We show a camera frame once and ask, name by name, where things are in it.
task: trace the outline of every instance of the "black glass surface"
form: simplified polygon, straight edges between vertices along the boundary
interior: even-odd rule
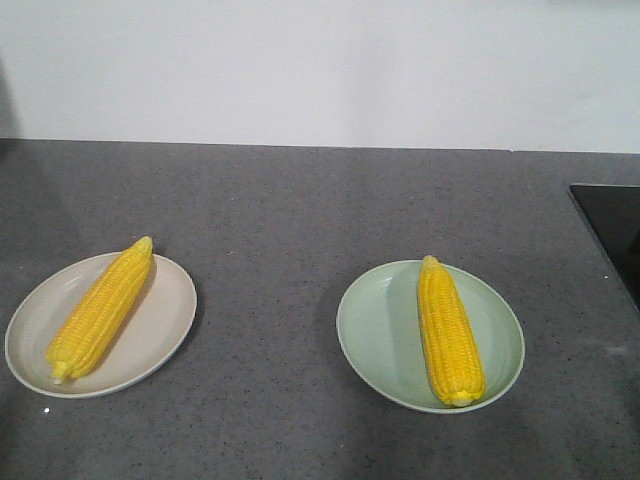
[[[575,184],[569,188],[640,309],[640,186]]]

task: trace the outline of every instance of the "countertop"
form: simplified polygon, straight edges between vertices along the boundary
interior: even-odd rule
[[[144,234],[199,299],[175,356],[112,395],[0,368],[0,477],[637,477],[640,316],[572,182],[640,184],[640,156],[0,141],[5,330],[47,277]],[[486,408],[404,408],[340,349],[351,282],[427,253],[522,325],[522,374]]]

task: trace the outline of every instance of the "white wall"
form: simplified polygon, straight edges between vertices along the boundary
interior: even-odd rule
[[[640,2],[4,0],[0,136],[640,153]]]

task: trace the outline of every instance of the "plate rim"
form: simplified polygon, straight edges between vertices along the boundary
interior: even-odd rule
[[[448,407],[443,407],[441,409],[439,408],[431,408],[431,407],[422,407],[420,405],[415,405],[413,403],[404,401],[400,398],[394,397],[393,395],[385,392],[384,390],[382,390],[381,388],[379,388],[377,385],[375,385],[373,382],[371,382],[368,378],[366,378],[366,376],[363,374],[363,372],[360,371],[360,369],[357,368],[357,366],[355,365],[355,363],[352,361],[352,359],[349,357],[348,353],[347,353],[347,349],[345,348],[345,342],[344,339],[342,338],[342,333],[340,331],[340,323],[341,323],[341,312],[344,306],[344,302],[345,302],[345,298],[347,297],[347,295],[349,294],[349,292],[351,291],[352,288],[355,287],[356,284],[358,284],[360,281],[362,281],[362,279],[370,274],[372,274],[374,271],[376,270],[382,270],[385,268],[390,268],[393,266],[398,266],[400,264],[416,264],[416,263],[421,263],[422,260],[396,260],[393,262],[387,262],[387,263],[383,263],[381,265],[375,266],[373,268],[370,268],[369,270],[366,270],[365,272],[363,272],[362,274],[360,274],[357,278],[355,278],[353,280],[353,282],[351,282],[351,284],[347,287],[347,289],[345,290],[345,292],[343,293],[341,299],[340,299],[340,303],[338,305],[338,311],[336,313],[336,331],[338,333],[338,341],[340,343],[340,348],[342,350],[343,355],[346,357],[347,361],[349,362],[349,365],[351,366],[351,368],[356,372],[356,374],[367,384],[369,385],[371,388],[373,388],[376,392],[378,392],[380,395],[382,395],[383,397],[398,403],[399,405],[402,405],[406,408],[412,409],[412,410],[416,410],[418,412],[422,412],[422,413],[434,413],[434,414],[442,414],[442,415],[455,415],[455,414],[461,414],[461,413],[466,413],[466,412],[471,412],[474,410],[478,410],[482,407],[486,407],[487,405],[490,405],[492,403],[494,403],[495,401],[499,400],[500,398],[502,398],[509,390],[511,390],[511,387],[513,387],[513,385],[515,384],[515,382],[520,378],[520,374],[522,373],[522,369],[524,368],[524,361],[525,361],[525,356],[526,356],[526,342],[525,342],[525,338],[524,338],[524,331],[522,330],[522,326],[520,325],[520,321],[518,320],[517,315],[515,314],[515,312],[513,311],[513,309],[511,308],[511,306],[507,303],[507,301],[502,297],[502,295],[500,295],[491,285],[489,285],[487,282],[485,282],[484,280],[482,280],[481,278],[476,277],[475,275],[462,270],[461,268],[458,267],[454,267],[452,265],[448,265],[446,263],[442,263],[442,265],[449,269],[449,270],[454,270],[460,274],[466,275],[468,277],[470,277],[471,279],[473,279],[474,281],[479,282],[481,285],[483,285],[485,288],[488,288],[489,291],[494,294],[498,300],[508,309],[509,313],[510,313],[510,317],[513,320],[513,323],[515,324],[517,331],[518,331],[518,336],[520,338],[520,345],[521,345],[521,352],[520,352],[520,358],[518,359],[518,366],[516,368],[515,374],[513,375],[513,378],[511,378],[511,380],[509,380],[509,382],[500,389],[500,391],[495,394],[493,397],[488,398],[484,401],[478,402],[478,403],[474,403],[472,405],[469,405],[467,407],[460,407],[460,408],[448,408]]]
[[[195,284],[193,282],[193,279],[189,275],[189,273],[181,265],[179,265],[177,262],[171,260],[170,258],[167,258],[167,257],[164,257],[162,255],[158,255],[157,253],[154,253],[153,256],[154,256],[156,261],[160,260],[162,262],[167,262],[171,266],[175,267],[177,269],[177,271],[182,274],[181,276],[185,280],[188,281],[188,285],[190,287],[189,288],[189,293],[190,293],[190,297],[192,299],[192,308],[191,308],[191,312],[190,312],[190,320],[186,324],[186,328],[185,328],[184,332],[182,333],[181,337],[178,339],[176,344],[173,346],[173,348],[168,350],[167,353],[155,365],[153,365],[151,368],[141,372],[140,374],[136,375],[135,377],[133,377],[133,378],[131,378],[131,379],[125,381],[125,382],[122,382],[122,383],[119,383],[117,385],[113,385],[113,386],[110,386],[110,387],[102,388],[102,389],[99,389],[99,390],[94,390],[94,391],[91,391],[91,392],[83,392],[83,393],[52,392],[50,390],[46,390],[46,389],[43,389],[41,387],[38,387],[37,385],[33,385],[32,383],[28,382],[25,378],[23,378],[23,376],[18,372],[16,367],[13,365],[13,363],[11,361],[11,357],[9,355],[9,336],[11,334],[11,329],[13,328],[13,325],[14,325],[14,323],[16,321],[16,318],[18,317],[19,313],[22,311],[23,307],[31,300],[31,298],[33,296],[35,296],[36,293],[40,289],[44,288],[47,284],[55,281],[55,279],[57,277],[62,276],[68,270],[71,270],[73,268],[77,268],[78,266],[82,265],[83,263],[89,263],[91,261],[101,260],[102,258],[106,258],[106,257],[116,257],[120,253],[122,253],[122,252],[102,253],[100,255],[94,255],[92,257],[84,258],[84,259],[79,260],[79,261],[77,261],[75,263],[67,265],[66,267],[58,270],[57,272],[53,273],[49,277],[45,278],[33,290],[31,290],[31,292],[29,292],[29,294],[20,302],[20,304],[18,305],[18,307],[14,311],[13,315],[11,316],[11,320],[9,321],[9,324],[7,326],[7,330],[5,331],[5,336],[4,336],[4,356],[5,356],[5,361],[7,362],[7,366],[9,367],[9,370],[11,371],[13,376],[20,383],[22,383],[25,387],[29,388],[30,390],[33,390],[34,392],[40,393],[42,395],[47,395],[47,396],[56,397],[56,398],[66,398],[66,399],[93,398],[93,397],[100,397],[100,396],[108,395],[108,394],[111,394],[111,393],[116,393],[116,392],[124,390],[125,388],[128,388],[128,387],[130,387],[130,386],[132,386],[132,385],[144,380],[146,377],[152,375],[155,371],[157,371],[161,366],[163,366],[175,354],[175,352],[178,350],[178,348],[180,348],[180,346],[184,342],[185,338],[189,334],[189,331],[191,330],[191,327],[193,326],[193,321],[195,319],[195,314],[196,314],[196,311],[197,311],[198,295],[197,295],[197,292],[196,292]]]

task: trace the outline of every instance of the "plate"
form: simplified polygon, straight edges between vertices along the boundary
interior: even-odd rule
[[[44,352],[58,328],[106,267],[119,255],[88,258],[54,274],[20,304],[5,335],[13,375],[44,395],[86,398],[122,390],[147,377],[178,349],[196,310],[193,281],[182,267],[154,254],[149,277],[98,367],[86,377],[55,385]]]
[[[420,260],[387,263],[353,282],[336,320],[342,351],[365,382],[405,407],[453,414],[495,402],[515,383],[524,364],[524,336],[516,315],[485,282],[444,265],[465,305],[487,390],[467,407],[441,403],[431,391],[422,353],[417,302],[421,266]]]

